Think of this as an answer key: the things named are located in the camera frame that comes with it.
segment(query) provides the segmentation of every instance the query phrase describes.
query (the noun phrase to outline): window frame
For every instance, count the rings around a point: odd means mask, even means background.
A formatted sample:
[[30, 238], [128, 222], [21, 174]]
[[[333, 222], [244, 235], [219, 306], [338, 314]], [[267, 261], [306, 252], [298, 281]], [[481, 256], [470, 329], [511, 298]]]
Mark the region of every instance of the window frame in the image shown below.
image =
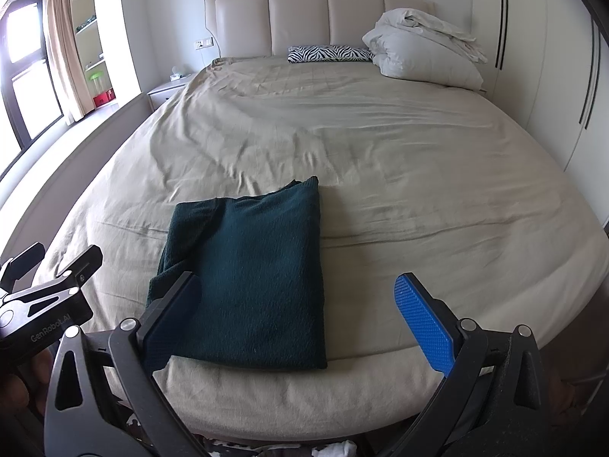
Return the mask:
[[[38, 5], [38, 19], [40, 22], [40, 49], [34, 51], [33, 53], [30, 53], [27, 56], [24, 56], [19, 61], [13, 63], [11, 62], [10, 56], [8, 54], [8, 16], [11, 12], [19, 10], [20, 8], [27, 5], [31, 5], [33, 3], [37, 3]], [[27, 130], [25, 121], [23, 120], [21, 110], [19, 109], [17, 96], [14, 93], [13, 78], [19, 74], [22, 74], [29, 67], [34, 65], [36, 62], [39, 62], [40, 60], [44, 60], [46, 62], [46, 67], [49, 72], [49, 77], [51, 78], [51, 85], [53, 87], [53, 93], [55, 94], [57, 105], [59, 106], [60, 114], [59, 117], [51, 121], [50, 124], [48, 124], [35, 137], [32, 138], [29, 131]], [[63, 118], [62, 105], [59, 102], [59, 98], [57, 97], [57, 91], [55, 85], [53, 84], [53, 76], [51, 75], [49, 58], [46, 51], [46, 40], [45, 32], [43, 30], [42, 18], [42, 0], [16, 0], [8, 7], [4, 16], [0, 20], [0, 92], [2, 94], [2, 100], [4, 100], [4, 106], [6, 108], [8, 120], [10, 121], [14, 136], [17, 139], [17, 143], [19, 143], [19, 147], [21, 148], [20, 153], [0, 175], [0, 180], [2, 180], [4, 175], [7, 174], [7, 172], [14, 165], [14, 163], [19, 160], [21, 155], [34, 143], [34, 141], [36, 141], [36, 139], [38, 139], [42, 134], [44, 134], [49, 129], [49, 127], [51, 127], [61, 118]]]

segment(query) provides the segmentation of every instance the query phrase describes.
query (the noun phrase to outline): metal screw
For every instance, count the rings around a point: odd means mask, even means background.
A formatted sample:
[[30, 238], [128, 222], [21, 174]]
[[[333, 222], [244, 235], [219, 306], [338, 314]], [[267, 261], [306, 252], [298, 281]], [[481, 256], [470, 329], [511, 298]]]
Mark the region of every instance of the metal screw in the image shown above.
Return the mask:
[[465, 318], [461, 320], [461, 328], [465, 331], [474, 331], [477, 327], [478, 325], [473, 319]]
[[121, 330], [122, 331], [131, 331], [133, 328], [135, 328], [135, 325], [137, 325], [138, 322], [136, 322], [135, 319], [133, 318], [128, 318], [126, 320], [123, 320], [123, 322], [121, 323]]
[[4, 313], [2, 313], [2, 316], [0, 316], [0, 328], [4, 328], [4, 326], [8, 326], [8, 324], [13, 319], [13, 316], [14, 316], [14, 313], [11, 310], [8, 310], [8, 311], [5, 311]]
[[518, 327], [518, 334], [522, 335], [523, 337], [530, 337], [533, 332], [527, 325], [520, 325]]
[[65, 335], [68, 338], [74, 338], [78, 335], [79, 331], [80, 331], [80, 328], [78, 328], [78, 326], [72, 325], [66, 330]]

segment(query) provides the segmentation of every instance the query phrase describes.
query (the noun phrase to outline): finger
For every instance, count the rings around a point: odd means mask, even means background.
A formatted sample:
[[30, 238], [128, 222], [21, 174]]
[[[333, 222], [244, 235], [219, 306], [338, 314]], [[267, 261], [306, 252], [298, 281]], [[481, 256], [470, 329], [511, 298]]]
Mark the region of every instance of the finger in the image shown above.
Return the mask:
[[38, 409], [38, 412], [42, 415], [45, 415], [46, 397], [48, 395], [48, 392], [49, 386], [44, 385], [40, 387], [40, 390], [38, 390], [38, 393], [36, 393], [36, 409]]
[[0, 383], [0, 407], [14, 413], [25, 409], [30, 401], [26, 386], [15, 375], [8, 375]]
[[32, 358], [32, 372], [43, 385], [48, 385], [51, 381], [52, 371], [53, 356], [47, 349], [44, 349]]

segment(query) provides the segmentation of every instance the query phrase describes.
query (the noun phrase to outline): textured blue pad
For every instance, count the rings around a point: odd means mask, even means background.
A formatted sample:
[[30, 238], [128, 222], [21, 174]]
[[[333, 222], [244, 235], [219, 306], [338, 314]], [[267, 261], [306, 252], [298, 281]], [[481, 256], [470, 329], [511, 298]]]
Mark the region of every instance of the textured blue pad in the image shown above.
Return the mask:
[[151, 375], [165, 368], [200, 302], [201, 282], [196, 275], [191, 275], [184, 283], [178, 279], [164, 298], [148, 306], [159, 308], [160, 314], [151, 325], [146, 325], [150, 328], [142, 342], [144, 372]]
[[427, 361], [448, 377], [455, 363], [453, 339], [406, 275], [400, 275], [395, 281], [394, 295], [395, 304]]

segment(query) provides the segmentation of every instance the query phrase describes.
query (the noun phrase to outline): upholstered headboard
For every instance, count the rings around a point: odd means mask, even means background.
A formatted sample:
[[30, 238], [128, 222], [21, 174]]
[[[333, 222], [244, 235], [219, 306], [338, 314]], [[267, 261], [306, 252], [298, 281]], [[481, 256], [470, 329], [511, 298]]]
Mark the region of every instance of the upholstered headboard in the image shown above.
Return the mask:
[[362, 36], [394, 8], [435, 14], [427, 0], [205, 0], [205, 24], [220, 56], [282, 55], [288, 46], [362, 47]]

